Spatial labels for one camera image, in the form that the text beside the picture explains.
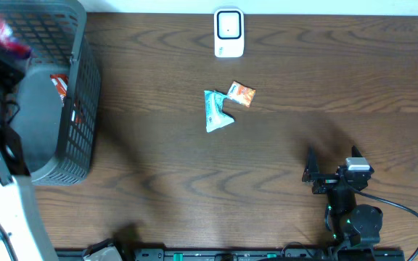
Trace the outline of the red white striped packet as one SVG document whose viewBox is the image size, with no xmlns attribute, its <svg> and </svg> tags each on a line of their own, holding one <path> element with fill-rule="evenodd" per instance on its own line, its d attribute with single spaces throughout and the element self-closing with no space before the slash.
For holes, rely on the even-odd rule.
<svg viewBox="0 0 418 261">
<path fill-rule="evenodd" d="M 64 98 L 67 96 L 68 76 L 66 74 L 51 74 L 50 78 L 60 95 L 61 102 L 64 102 Z"/>
</svg>

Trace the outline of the small orange snack packet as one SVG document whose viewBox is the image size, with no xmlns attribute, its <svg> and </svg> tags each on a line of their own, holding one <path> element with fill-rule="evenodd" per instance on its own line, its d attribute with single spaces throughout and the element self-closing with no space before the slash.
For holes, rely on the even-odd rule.
<svg viewBox="0 0 418 261">
<path fill-rule="evenodd" d="M 255 92 L 255 89 L 234 81 L 227 92 L 227 97 L 238 104 L 250 107 L 255 96 Z"/>
</svg>

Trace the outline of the teal white snack packet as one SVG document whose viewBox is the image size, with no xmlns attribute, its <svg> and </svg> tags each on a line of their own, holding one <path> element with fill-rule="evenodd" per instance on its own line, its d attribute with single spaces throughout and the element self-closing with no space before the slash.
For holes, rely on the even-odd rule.
<svg viewBox="0 0 418 261">
<path fill-rule="evenodd" d="M 234 118 L 223 111 L 225 94 L 217 91 L 204 91 L 204 97 L 208 133 L 234 123 Z"/>
</svg>

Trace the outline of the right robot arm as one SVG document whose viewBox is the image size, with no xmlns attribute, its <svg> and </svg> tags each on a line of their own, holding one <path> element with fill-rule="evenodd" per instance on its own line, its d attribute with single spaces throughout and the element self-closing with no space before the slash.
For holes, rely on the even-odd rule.
<svg viewBox="0 0 418 261">
<path fill-rule="evenodd" d="M 382 210 L 358 204 L 356 194 L 368 186 L 374 169 L 353 146 L 351 156 L 334 173 L 321 173 L 313 149 L 308 150 L 302 181 L 313 194 L 327 196 L 324 221 L 334 236 L 323 257 L 328 260 L 374 260 L 373 246 L 380 242 Z"/>
</svg>

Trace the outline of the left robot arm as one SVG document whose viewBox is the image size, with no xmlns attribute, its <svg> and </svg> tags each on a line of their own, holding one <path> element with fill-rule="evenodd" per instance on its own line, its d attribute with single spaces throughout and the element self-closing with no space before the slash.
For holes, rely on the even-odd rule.
<svg viewBox="0 0 418 261">
<path fill-rule="evenodd" d="M 57 260 L 41 219 L 19 135 L 11 128 L 8 94 L 23 69 L 0 48 L 0 260 Z"/>
</svg>

